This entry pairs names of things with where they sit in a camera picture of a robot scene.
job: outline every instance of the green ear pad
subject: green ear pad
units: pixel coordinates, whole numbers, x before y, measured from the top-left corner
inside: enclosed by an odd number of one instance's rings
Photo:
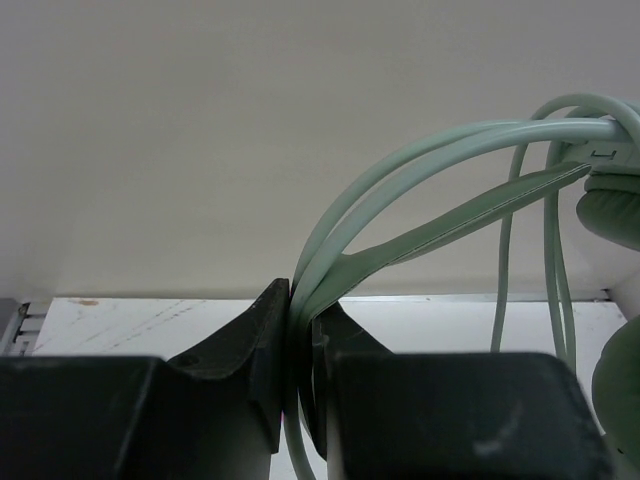
[[[576,211],[587,230],[640,251],[640,177],[593,175]]]
[[[614,445],[640,468],[640,316],[607,342],[593,373],[593,406]]]

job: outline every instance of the ear cup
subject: ear cup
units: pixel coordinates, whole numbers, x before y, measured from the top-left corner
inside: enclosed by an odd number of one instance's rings
[[[640,316],[607,342],[593,373],[593,406],[612,443],[640,469]]]
[[[593,175],[576,212],[582,224],[599,237],[640,251],[640,177]]]

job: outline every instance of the rust mark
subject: rust mark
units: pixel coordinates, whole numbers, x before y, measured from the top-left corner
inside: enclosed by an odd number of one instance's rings
[[[69,300],[71,303],[82,305],[83,307],[95,307],[100,302],[98,300]]]

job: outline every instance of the green headphones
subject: green headphones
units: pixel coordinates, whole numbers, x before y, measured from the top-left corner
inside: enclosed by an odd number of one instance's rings
[[[577,108],[565,118],[547,119],[571,107]],[[521,176],[527,145],[533,142],[551,142],[546,168]],[[393,240],[355,254],[343,253],[378,213],[414,186],[452,165],[514,146],[508,182]],[[477,123],[414,142],[373,165],[331,204],[300,256],[287,325],[285,433],[298,478],[314,479],[302,444],[295,357],[296,346],[306,340],[309,322],[381,268],[410,261],[502,220],[491,344],[498,351],[507,302],[511,216],[541,199],[545,202],[545,277],[556,354],[575,369],[575,327],[558,228],[558,191],[585,176],[586,193],[577,205],[580,221],[594,234],[640,251],[640,108],[593,94],[559,97],[528,121]],[[609,437],[640,468],[638,347],[640,317],[608,342],[594,374],[593,399]]]

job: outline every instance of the white table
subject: white table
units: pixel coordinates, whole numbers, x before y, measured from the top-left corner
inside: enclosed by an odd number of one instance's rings
[[[396,352],[486,351],[495,303],[439,297],[345,299],[343,306],[374,337]],[[204,339],[246,309],[245,300],[55,299],[34,355],[150,354],[170,358]],[[591,375],[608,338],[625,323],[609,302],[574,306],[578,379],[590,401]],[[510,303],[505,351],[553,352],[545,303]],[[324,461],[307,449],[318,479]],[[271,477],[295,479],[282,435]]]

